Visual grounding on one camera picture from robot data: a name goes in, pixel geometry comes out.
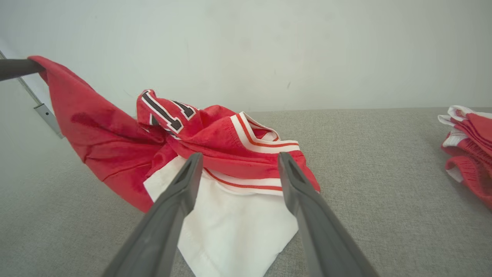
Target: printed number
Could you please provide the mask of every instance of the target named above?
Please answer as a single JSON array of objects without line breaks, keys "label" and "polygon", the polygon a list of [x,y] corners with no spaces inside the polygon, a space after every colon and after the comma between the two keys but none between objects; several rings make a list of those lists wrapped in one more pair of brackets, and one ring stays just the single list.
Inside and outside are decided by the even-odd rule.
[{"label": "printed number", "polygon": [[[181,129],[183,129],[183,123],[178,117],[173,117],[171,114],[161,106],[152,96],[149,95],[150,91],[146,91],[142,95],[143,102],[151,108],[157,115],[159,115],[164,121],[167,122],[167,127],[173,130],[176,134],[178,134]],[[181,113],[186,117],[187,120],[191,119],[195,115],[195,110],[188,105],[183,103],[179,103],[176,101],[172,101],[176,106],[178,106],[181,110]],[[156,123],[156,119],[151,117],[151,125]]]}]

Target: gray fabric surface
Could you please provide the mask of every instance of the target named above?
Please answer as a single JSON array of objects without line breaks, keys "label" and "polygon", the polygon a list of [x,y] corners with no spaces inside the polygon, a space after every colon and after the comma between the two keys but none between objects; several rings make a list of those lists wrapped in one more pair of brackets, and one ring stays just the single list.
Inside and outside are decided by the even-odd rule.
[{"label": "gray fabric surface", "polygon": [[[444,171],[446,108],[250,113],[298,140],[327,201],[383,277],[490,276],[492,213]],[[492,112],[492,109],[477,109]],[[66,142],[2,184],[0,276],[97,276],[142,218]],[[307,276],[299,235],[267,277]],[[172,276],[193,276],[177,252]]]}]

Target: red fabric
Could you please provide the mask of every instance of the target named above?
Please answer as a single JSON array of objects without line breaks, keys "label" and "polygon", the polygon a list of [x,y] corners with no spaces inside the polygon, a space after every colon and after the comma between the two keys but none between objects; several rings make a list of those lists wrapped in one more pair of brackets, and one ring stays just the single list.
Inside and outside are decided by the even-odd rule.
[{"label": "red fabric", "polygon": [[[157,116],[158,125],[152,125],[152,111],[143,106],[142,96],[137,100],[136,121],[66,67],[40,56],[29,59],[46,69],[40,75],[49,86],[61,132],[82,162],[114,192],[143,212],[153,204],[143,181],[178,154],[188,158],[192,153],[202,152],[205,167],[234,177],[278,177],[277,154],[255,153],[242,147],[230,119],[235,113],[229,109],[218,105],[204,110],[191,107],[196,114],[188,120],[179,106],[158,99],[182,122],[183,128],[176,134]],[[260,139],[270,131],[254,129],[253,132]],[[319,191],[302,152],[290,154]]]},{"label": "red fabric", "polygon": [[492,119],[467,113],[463,121],[454,118],[455,129],[450,133],[461,139],[456,146],[442,149],[453,156],[446,162],[446,170],[458,168],[462,183],[492,209]]},{"label": "red fabric", "polygon": [[[158,98],[153,90],[148,90],[148,94],[153,100],[157,101],[170,115],[180,119],[183,128],[178,133],[172,130],[168,122],[162,119],[159,114],[153,111],[142,100],[144,94],[140,95],[137,100],[138,121],[143,125],[148,125],[152,115],[161,126],[167,128],[179,139],[174,136],[168,136],[167,145],[160,151],[165,151],[171,147],[177,154],[188,158],[195,152],[201,152],[204,155],[204,167],[221,172],[223,174],[242,178],[242,179],[263,179],[279,178],[277,156],[278,153],[257,153],[246,149],[233,126],[231,116],[238,116],[236,113],[215,105],[203,110],[196,109],[196,114],[187,119],[181,109],[171,100]],[[263,135],[258,132],[257,138]],[[281,143],[279,145],[289,145],[293,143]],[[301,151],[289,152],[299,167],[311,181],[316,191],[319,191],[319,184],[306,165],[306,159]]]}]

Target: red stripe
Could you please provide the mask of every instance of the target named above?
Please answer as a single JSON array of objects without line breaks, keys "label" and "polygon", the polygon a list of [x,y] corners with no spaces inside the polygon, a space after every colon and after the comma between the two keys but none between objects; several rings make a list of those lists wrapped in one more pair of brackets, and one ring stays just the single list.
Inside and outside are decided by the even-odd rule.
[{"label": "red stripe", "polygon": [[[255,124],[255,123],[253,123],[253,122],[251,122],[249,120],[248,120],[248,123],[251,124],[251,125],[254,125],[254,126],[258,127],[258,128],[261,128],[263,130],[267,130],[268,132],[272,132],[272,130],[268,130],[265,127],[259,126],[258,124]],[[274,132],[274,134],[275,134],[275,139],[273,141],[277,141],[278,140],[278,135],[275,132]]]},{"label": "red stripe", "polygon": [[259,142],[254,142],[251,136],[249,135],[249,132],[247,131],[246,125],[243,122],[242,118],[239,116],[239,114],[236,114],[236,117],[239,120],[239,123],[241,124],[241,127],[243,128],[243,131],[246,134],[247,139],[249,140],[249,143],[256,145],[256,146],[263,146],[263,147],[284,147],[284,146],[289,146],[289,145],[297,145],[299,146],[298,143],[282,143],[282,144],[276,144],[276,145],[271,145],[271,144],[264,144],[264,143],[259,143]]},{"label": "red stripe", "polygon": [[222,180],[220,179],[219,177],[213,175],[208,169],[204,168],[205,171],[210,174],[210,176],[212,176],[215,180],[221,182],[221,183],[224,183],[226,185],[230,185],[230,186],[233,186],[233,187],[238,187],[238,188],[255,188],[255,189],[269,189],[269,190],[278,190],[278,191],[282,191],[282,188],[281,187],[275,187],[275,186],[255,186],[255,185],[240,185],[240,184],[235,184],[235,183],[231,183],[231,182],[228,182],[228,181],[225,181],[225,180]]}]

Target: folded jersey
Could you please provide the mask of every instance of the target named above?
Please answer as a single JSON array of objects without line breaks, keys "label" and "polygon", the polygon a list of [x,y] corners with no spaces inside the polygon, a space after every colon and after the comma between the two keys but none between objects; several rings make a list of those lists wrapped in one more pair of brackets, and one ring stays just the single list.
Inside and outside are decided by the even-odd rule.
[{"label": "folded jersey", "polygon": [[492,208],[492,114],[456,105],[438,119],[453,127],[442,144],[453,156],[447,173]]},{"label": "folded jersey", "polygon": [[178,248],[198,277],[263,276],[298,230],[287,210],[277,155],[289,152],[316,191],[299,144],[247,114],[215,105],[198,109],[145,90],[137,120],[66,67],[43,57],[61,132],[92,172],[147,212],[192,153],[204,169]]}]

